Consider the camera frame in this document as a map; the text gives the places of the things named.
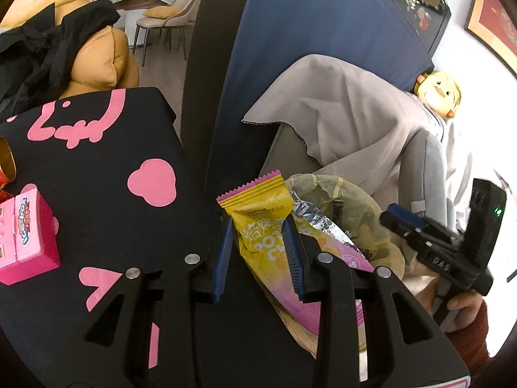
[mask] potato chip bag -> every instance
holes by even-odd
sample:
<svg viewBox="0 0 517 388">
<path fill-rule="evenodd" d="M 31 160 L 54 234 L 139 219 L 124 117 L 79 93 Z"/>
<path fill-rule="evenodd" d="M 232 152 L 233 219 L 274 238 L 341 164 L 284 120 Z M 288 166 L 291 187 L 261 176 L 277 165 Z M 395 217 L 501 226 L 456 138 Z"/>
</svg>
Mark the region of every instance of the potato chip bag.
<svg viewBox="0 0 517 388">
<path fill-rule="evenodd" d="M 239 252 L 248 267 L 297 322 L 318 334 L 320 303 L 301 302 L 290 278 L 282 225 L 294 202 L 280 171 L 262 176 L 217 200 L 233 219 Z M 322 250 L 338 256 L 351 267 L 373 271 L 370 263 L 355 249 L 313 228 L 304 218 L 293 216 L 299 232 L 316 238 Z M 357 307 L 358 324 L 361 325 L 360 302 Z"/>
</svg>

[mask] yellow plush toy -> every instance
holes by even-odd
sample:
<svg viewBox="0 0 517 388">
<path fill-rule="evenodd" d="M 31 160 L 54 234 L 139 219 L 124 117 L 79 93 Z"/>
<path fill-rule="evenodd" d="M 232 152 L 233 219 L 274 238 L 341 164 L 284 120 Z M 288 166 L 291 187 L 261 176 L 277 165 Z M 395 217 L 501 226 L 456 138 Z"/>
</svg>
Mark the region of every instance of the yellow plush toy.
<svg viewBox="0 0 517 388">
<path fill-rule="evenodd" d="M 418 76 L 415 95 L 442 118 L 454 118 L 461 102 L 458 84 L 445 71 Z"/>
</svg>

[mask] pink letter print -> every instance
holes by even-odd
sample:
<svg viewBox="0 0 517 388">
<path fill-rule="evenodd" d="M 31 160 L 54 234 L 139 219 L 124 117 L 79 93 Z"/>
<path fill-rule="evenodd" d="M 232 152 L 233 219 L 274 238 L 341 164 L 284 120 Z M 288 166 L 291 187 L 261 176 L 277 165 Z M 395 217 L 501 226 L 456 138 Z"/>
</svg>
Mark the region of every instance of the pink letter print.
<svg viewBox="0 0 517 388">
<path fill-rule="evenodd" d="M 43 141 L 54 136 L 60 140 L 66 140 L 66 146 L 69 149 L 77 147 L 79 141 L 88 138 L 90 142 L 96 143 L 102 139 L 103 133 L 111 127 L 122 113 L 124 102 L 126 100 L 126 89 L 115 89 L 111 91 L 110 103 L 108 109 L 101 119 L 86 121 L 81 119 L 74 126 L 61 125 L 57 130 L 53 126 L 43 127 L 55 110 L 56 102 L 49 102 L 43 105 L 41 115 L 36 122 L 30 127 L 27 138 L 32 141 Z"/>
<path fill-rule="evenodd" d="M 79 272 L 79 280 L 82 284 L 97 287 L 97 290 L 86 300 L 88 312 L 95 308 L 95 305 L 99 303 L 100 299 L 111 289 L 121 275 L 121 273 L 116 273 L 115 271 L 95 267 L 84 267 Z M 153 322 L 151 327 L 151 343 L 149 345 L 149 369 L 158 365 L 159 336 L 160 328 Z"/>
<path fill-rule="evenodd" d="M 148 159 L 128 179 L 128 188 L 154 207 L 164 207 L 176 199 L 176 175 L 163 159 Z"/>
</svg>

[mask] chair leg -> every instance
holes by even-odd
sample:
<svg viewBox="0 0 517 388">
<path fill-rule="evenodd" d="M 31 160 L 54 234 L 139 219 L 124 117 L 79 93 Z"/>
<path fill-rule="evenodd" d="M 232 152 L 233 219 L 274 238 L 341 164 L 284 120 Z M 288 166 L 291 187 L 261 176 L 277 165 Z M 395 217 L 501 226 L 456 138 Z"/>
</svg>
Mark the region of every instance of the chair leg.
<svg viewBox="0 0 517 388">
<path fill-rule="evenodd" d="M 185 39 L 185 28 L 181 28 L 182 37 L 183 37 L 183 56 L 185 61 L 187 61 L 187 40 Z"/>
<path fill-rule="evenodd" d="M 145 30 L 145 37 L 144 37 L 144 54 L 142 55 L 142 67 L 144 67 L 145 63 L 145 53 L 147 52 L 147 37 L 149 36 L 149 29 Z"/>
<path fill-rule="evenodd" d="M 140 26 L 136 25 L 136 31 L 134 32 L 133 55 L 134 55 L 134 50 L 136 50 L 136 41 L 138 41 L 139 33 L 140 33 Z"/>
<path fill-rule="evenodd" d="M 178 51 L 178 50 L 179 50 L 179 46 L 182 44 L 182 38 L 183 38 L 183 36 L 182 36 L 182 29 L 180 28 L 180 29 L 179 29 L 178 46 L 177 46 L 177 48 L 176 48 L 176 51 Z"/>
</svg>

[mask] crumpled aluminum foil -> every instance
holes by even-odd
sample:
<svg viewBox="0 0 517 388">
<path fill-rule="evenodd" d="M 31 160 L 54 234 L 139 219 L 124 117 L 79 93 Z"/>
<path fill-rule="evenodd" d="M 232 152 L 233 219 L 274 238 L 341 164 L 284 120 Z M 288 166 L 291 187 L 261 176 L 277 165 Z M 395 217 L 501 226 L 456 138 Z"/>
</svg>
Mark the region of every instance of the crumpled aluminum foil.
<svg viewBox="0 0 517 388">
<path fill-rule="evenodd" d="M 289 191 L 289 193 L 294 201 L 293 212 L 296 213 L 296 215 L 303 217 L 313 228 L 332 236 L 339 242 L 350 244 L 358 253 L 360 253 L 359 249 L 355 246 L 348 235 L 332 220 L 325 216 L 319 208 L 308 201 L 300 199 L 296 192 Z"/>
</svg>

